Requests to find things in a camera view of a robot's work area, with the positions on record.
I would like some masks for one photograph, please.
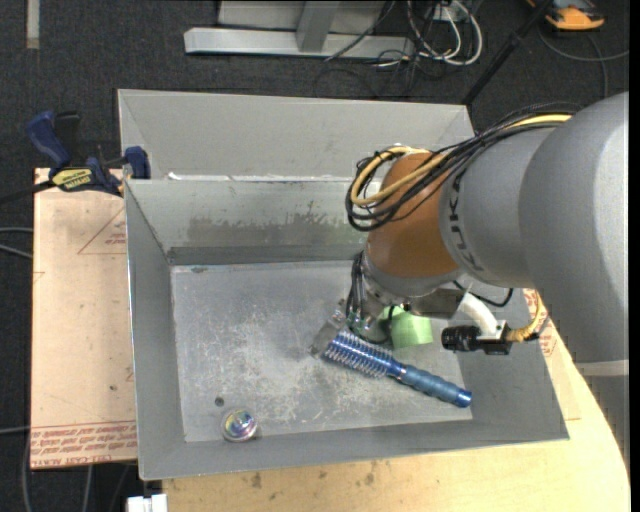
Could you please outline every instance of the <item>blue clamp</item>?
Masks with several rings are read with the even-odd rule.
[[[27,124],[27,135],[41,153],[49,156],[55,166],[49,171],[49,181],[65,192],[94,190],[117,196],[122,195],[122,181],[113,176],[106,165],[95,157],[89,157],[84,166],[70,166],[71,155],[56,136],[53,112],[38,114]],[[122,158],[115,162],[128,163],[130,176],[149,179],[151,169],[144,150],[139,146],[127,148]]]

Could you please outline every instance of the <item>orange object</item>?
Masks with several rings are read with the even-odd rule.
[[[526,1],[532,7],[536,6],[536,0]],[[597,11],[595,5],[586,0],[564,7],[554,5],[545,19],[558,30],[565,31],[593,30],[601,27],[605,21],[604,15]]]
[[[382,189],[407,176],[427,157],[424,153],[409,154],[398,160],[385,176]],[[440,184],[446,176],[442,175],[407,201],[395,215],[401,221],[391,221],[369,233],[367,256],[377,269],[396,277],[421,278],[444,275],[458,267],[442,241],[438,226]],[[389,203],[414,183],[415,180],[394,192]]]

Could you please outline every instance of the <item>green object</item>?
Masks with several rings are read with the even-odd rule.
[[[385,308],[381,321],[389,319],[389,308]],[[400,307],[393,308],[391,316],[391,340],[394,348],[424,345],[433,341],[431,319],[415,316]]]

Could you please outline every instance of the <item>yellow cable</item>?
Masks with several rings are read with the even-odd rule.
[[[540,297],[540,294],[537,292],[537,290],[535,291],[535,294],[536,294],[536,313],[535,315],[533,315],[533,320],[531,320],[531,323],[525,327],[521,327],[520,329],[514,329],[512,331],[509,331],[505,335],[506,341],[521,343],[527,340],[535,332],[536,326],[538,325],[538,323],[540,322],[540,319],[542,318],[542,298]]]
[[[405,151],[403,153],[400,153],[400,152],[394,152],[394,153],[395,154],[400,153],[398,156],[404,156],[408,154],[430,153],[426,149],[415,149],[415,148],[409,148],[407,146],[402,146],[402,148],[405,150],[408,149],[409,151]],[[381,199],[385,199],[389,197],[391,194],[393,194],[394,192],[396,192],[398,189],[400,189],[400,187],[402,187],[403,185],[406,185],[407,183],[413,181],[417,177],[422,176],[427,172],[429,172],[432,168],[438,165],[444,157],[445,157],[445,154],[442,154],[442,153],[437,154],[436,156],[429,159],[424,164],[417,167],[413,172],[411,172],[401,180],[396,181],[395,183],[393,183],[392,185],[389,185],[388,187],[385,187],[383,190],[380,190],[379,192],[373,194],[372,196],[359,198],[357,191],[362,186],[362,183],[364,183],[364,180],[367,178],[367,176],[369,176],[369,174],[371,174],[371,172],[373,172],[383,162],[386,161],[386,160],[380,159],[379,157],[376,157],[377,161],[372,161],[369,165],[367,165],[363,169],[362,173],[358,176],[356,181],[354,182],[353,188],[351,189],[351,197],[350,197],[351,202],[358,206],[366,206],[366,205],[373,204],[377,201],[380,201]]]
[[[536,117],[530,117],[529,119],[523,119],[517,123],[510,124],[508,128],[514,128],[516,126],[526,126],[536,123],[564,123],[571,119],[568,114],[542,114]]]
[[[570,118],[571,116],[566,114],[543,114],[543,115],[539,115],[529,119],[524,119],[522,121],[518,121],[516,123],[509,125],[508,128],[526,126],[526,125],[536,124],[536,123],[549,123],[549,122],[562,123],[567,121]],[[365,168],[362,170],[362,172],[358,175],[356,180],[353,182],[353,187],[351,189],[351,195],[350,195],[351,202],[357,206],[368,206],[382,199],[386,199],[391,194],[399,190],[402,186],[417,179],[420,176],[427,174],[434,167],[436,167],[447,155],[447,153],[438,153],[437,155],[429,159],[424,164],[418,166],[413,172],[411,172],[401,180],[396,181],[392,185],[385,187],[384,189],[378,191],[377,193],[371,196],[363,197],[363,198],[358,197],[358,191],[362,187],[362,184],[369,177],[369,175],[373,171],[375,171],[378,167],[380,167],[380,165],[382,165],[384,162],[387,162],[389,160],[399,158],[401,156],[408,155],[408,154],[425,154],[425,153],[430,153],[430,151],[427,151],[426,149],[412,148],[410,146],[393,146],[391,148],[385,149],[382,153],[380,153],[379,155],[376,155],[365,166]]]

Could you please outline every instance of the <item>yellow clamp label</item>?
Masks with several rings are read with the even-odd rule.
[[[51,179],[51,181],[59,187],[71,190],[79,187],[80,185],[87,185],[88,183],[91,183],[91,174],[91,169],[87,169],[85,167],[74,167],[61,170]]]

